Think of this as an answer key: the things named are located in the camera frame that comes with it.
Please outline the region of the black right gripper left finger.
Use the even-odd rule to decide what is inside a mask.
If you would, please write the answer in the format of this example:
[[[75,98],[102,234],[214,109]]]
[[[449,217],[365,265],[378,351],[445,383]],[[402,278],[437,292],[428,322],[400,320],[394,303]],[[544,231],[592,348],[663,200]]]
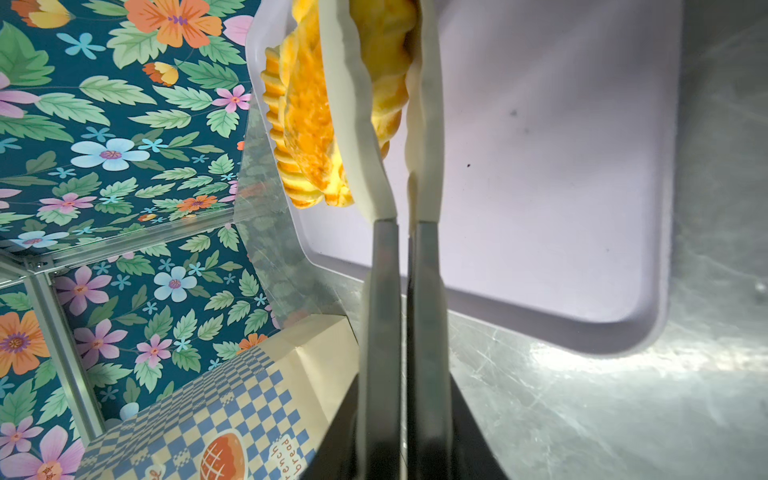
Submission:
[[[352,380],[335,417],[301,480],[357,478],[358,376]]]

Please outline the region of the long ridged baguette bread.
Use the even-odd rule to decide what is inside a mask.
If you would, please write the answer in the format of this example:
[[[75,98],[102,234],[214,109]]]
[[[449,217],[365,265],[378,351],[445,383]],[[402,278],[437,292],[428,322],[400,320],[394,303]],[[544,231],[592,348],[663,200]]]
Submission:
[[[262,99],[267,107],[268,135],[274,142],[273,155],[278,174],[291,203],[298,209],[307,209],[318,204],[323,194],[309,182],[285,144],[281,112],[285,107],[286,87],[279,76],[279,50],[268,47],[265,61],[265,69],[260,74],[265,87]]]

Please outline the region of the blue checkered paper bag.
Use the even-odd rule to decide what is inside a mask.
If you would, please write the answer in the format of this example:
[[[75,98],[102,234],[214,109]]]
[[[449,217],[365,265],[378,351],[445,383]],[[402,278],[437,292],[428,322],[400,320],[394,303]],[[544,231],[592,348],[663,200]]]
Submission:
[[[93,441],[79,479],[298,479],[358,372],[344,316],[312,315]]]

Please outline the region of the golden glazed bread loaf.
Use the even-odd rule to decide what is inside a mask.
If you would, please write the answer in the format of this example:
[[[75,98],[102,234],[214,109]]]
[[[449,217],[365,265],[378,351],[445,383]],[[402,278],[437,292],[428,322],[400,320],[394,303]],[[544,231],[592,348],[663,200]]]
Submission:
[[[411,56],[406,36],[417,24],[412,1],[351,1],[350,15],[373,87],[371,123],[381,154],[389,150],[409,95]],[[280,46],[280,78],[286,86],[282,124],[290,155],[331,207],[354,204],[336,146],[323,68],[316,1],[294,1],[297,28]]]

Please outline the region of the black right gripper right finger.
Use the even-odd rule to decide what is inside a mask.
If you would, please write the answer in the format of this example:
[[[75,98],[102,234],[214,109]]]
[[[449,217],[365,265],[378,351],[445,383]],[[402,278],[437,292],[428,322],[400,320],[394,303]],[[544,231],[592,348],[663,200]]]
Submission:
[[[453,478],[507,480],[454,378],[451,378],[451,405]]]

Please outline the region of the lilac plastic tray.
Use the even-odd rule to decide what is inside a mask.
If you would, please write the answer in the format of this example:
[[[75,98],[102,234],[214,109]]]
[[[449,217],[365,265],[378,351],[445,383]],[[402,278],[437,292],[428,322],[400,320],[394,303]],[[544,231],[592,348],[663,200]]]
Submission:
[[[666,323],[679,1],[437,1],[450,311],[589,356]]]

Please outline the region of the steel tongs with beige tips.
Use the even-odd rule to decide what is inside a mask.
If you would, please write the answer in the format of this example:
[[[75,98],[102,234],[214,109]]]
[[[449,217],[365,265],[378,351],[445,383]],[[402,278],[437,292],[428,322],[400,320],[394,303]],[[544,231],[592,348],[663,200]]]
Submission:
[[[397,209],[371,123],[373,87],[345,1],[318,7],[325,81],[337,145],[354,200],[373,225],[364,284],[355,453],[363,479],[453,477],[451,376],[438,225],[445,165],[438,23],[417,5],[406,76],[404,159],[409,172],[408,270],[399,270]]]

